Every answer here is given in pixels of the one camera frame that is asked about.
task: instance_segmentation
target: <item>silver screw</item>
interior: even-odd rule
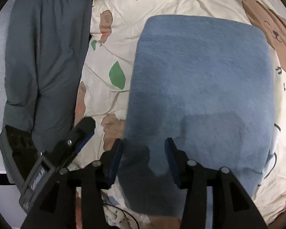
[[[188,160],[186,163],[188,166],[192,166],[192,167],[197,165],[197,162],[195,160]]]
[[[102,163],[99,160],[95,160],[95,161],[92,162],[92,166],[93,167],[98,167],[98,166],[101,166],[101,165],[102,165]]]
[[[228,174],[230,172],[230,169],[227,167],[222,167],[220,170],[221,170],[221,172],[223,172],[225,174]]]
[[[67,174],[68,173],[68,169],[67,168],[62,168],[62,169],[59,170],[59,173],[61,175]]]

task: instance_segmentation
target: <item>black cable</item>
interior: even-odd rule
[[[108,204],[108,203],[104,203],[104,205],[107,205],[107,206],[110,206],[110,207],[114,207],[114,208],[116,208],[116,209],[119,209],[119,210],[121,210],[123,213],[124,213],[124,215],[125,215],[125,213],[127,213],[131,218],[133,218],[133,220],[136,222],[136,224],[137,224],[137,229],[140,229],[140,225],[139,225],[139,222],[136,220],[136,218],[135,217],[133,217],[129,212],[126,212],[125,210],[123,210],[123,209],[121,209],[121,208],[118,208],[118,207],[116,207],[116,206],[114,206],[114,205],[110,205],[110,204]]]

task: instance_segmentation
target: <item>black printed character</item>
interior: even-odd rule
[[[275,70],[278,70],[279,75],[282,74],[282,68],[281,67],[278,66]]]

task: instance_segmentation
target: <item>bed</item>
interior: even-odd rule
[[[280,0],[93,0],[92,38],[77,94],[75,124],[91,116],[96,130],[74,164],[84,167],[99,159],[115,138],[123,137],[137,42],[148,18],[166,14],[228,19],[264,32],[274,71],[275,125],[271,158],[253,200],[271,224],[286,211],[286,7]],[[127,209],[118,181],[107,195]],[[150,228],[151,221],[160,228],[164,223],[178,224],[174,219],[133,214],[142,228]]]

